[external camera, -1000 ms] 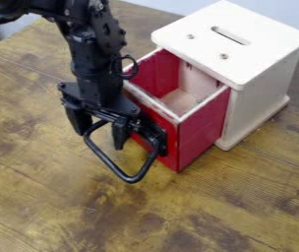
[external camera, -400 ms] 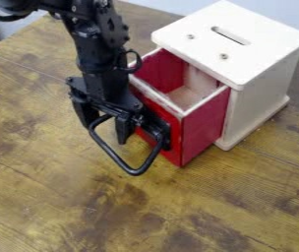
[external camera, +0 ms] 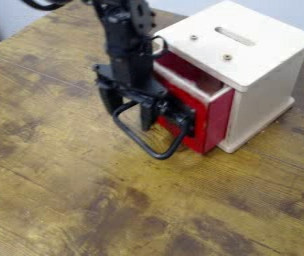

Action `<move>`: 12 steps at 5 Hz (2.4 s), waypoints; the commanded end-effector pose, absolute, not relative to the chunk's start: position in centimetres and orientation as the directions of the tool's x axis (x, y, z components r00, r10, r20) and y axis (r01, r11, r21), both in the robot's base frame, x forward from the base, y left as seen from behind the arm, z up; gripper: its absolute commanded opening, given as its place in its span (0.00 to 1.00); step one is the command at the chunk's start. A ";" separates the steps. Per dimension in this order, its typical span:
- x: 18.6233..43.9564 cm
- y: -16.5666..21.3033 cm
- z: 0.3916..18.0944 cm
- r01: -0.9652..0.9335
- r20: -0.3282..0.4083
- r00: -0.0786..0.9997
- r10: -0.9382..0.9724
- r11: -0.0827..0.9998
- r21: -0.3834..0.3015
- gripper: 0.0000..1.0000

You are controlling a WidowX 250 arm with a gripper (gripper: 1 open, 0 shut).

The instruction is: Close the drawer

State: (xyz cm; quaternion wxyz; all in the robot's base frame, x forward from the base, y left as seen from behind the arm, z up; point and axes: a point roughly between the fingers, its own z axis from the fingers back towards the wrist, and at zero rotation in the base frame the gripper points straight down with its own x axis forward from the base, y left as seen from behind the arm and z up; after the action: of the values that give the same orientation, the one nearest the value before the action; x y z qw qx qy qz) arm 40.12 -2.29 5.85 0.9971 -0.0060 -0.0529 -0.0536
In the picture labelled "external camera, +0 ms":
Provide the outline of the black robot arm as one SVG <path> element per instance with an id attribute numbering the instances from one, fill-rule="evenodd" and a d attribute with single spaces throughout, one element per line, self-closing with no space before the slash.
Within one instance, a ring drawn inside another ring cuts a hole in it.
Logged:
<path id="1" fill-rule="evenodd" d="M 154 12 L 145 0 L 81 0 L 91 6 L 105 33 L 110 64 L 95 64 L 95 83 L 102 104 L 110 115 L 123 104 L 122 98 L 140 105 L 141 129 L 148 131 L 157 119 L 157 102 L 166 95 L 153 78 L 153 62 L 164 54 L 153 53 Z"/>

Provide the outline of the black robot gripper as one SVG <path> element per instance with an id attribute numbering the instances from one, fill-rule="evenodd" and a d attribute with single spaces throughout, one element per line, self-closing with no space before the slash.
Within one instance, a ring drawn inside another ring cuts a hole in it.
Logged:
<path id="1" fill-rule="evenodd" d="M 95 64 L 99 97 L 105 109 L 113 114 L 127 97 L 140 105 L 141 129 L 148 131 L 158 116 L 157 102 L 166 95 L 166 89 L 153 78 L 152 45 L 146 44 L 130 51 L 125 56 L 111 56 L 110 64 Z"/>

